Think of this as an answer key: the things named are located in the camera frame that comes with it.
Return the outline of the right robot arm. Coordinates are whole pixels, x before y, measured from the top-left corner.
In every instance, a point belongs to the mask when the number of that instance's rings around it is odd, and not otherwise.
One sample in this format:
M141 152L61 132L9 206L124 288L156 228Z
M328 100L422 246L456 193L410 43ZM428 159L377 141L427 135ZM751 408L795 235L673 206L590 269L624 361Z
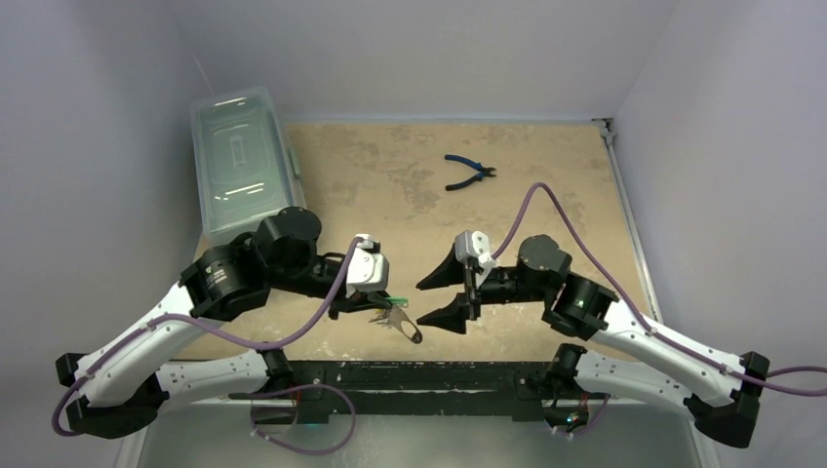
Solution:
M547 235L524 240L512 266L501 266L489 237L464 231L446 258L416 287L420 291L461 285L448 305L418 324L464 334L485 305L540 302L541 319L569 338L591 341L630 356L619 361L582 345L558 347L542 389L569 397L611 395L671 410L720 444L749 447L759 416L761 382L768 358L730 354L665 326L650 325L608 288L571 271L571 256Z

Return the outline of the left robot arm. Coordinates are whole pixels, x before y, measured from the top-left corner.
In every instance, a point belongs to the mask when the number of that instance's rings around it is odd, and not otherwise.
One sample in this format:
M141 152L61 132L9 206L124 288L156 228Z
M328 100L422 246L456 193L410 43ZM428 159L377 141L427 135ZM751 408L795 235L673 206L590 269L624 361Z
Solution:
M344 253L319 253L318 216L288 207L257 229L206 250L166 295L117 338L56 362L66 389L51 418L63 437L120 439L160 414L218 396L277 399L294 386L284 350L306 328L273 342L223 330L265 305L272 291L320 300L307 321L387 304L390 264L377 240L353 238Z

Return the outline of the metal keyring plate with keys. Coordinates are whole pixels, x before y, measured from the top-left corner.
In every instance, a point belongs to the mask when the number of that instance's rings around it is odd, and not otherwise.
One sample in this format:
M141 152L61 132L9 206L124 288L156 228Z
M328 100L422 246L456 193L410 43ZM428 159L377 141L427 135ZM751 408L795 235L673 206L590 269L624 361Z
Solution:
M409 305L409 300L404 297L381 297L378 308L370 322L396 330L411 343L420 344L423 341L423 335L416 323L406 313Z

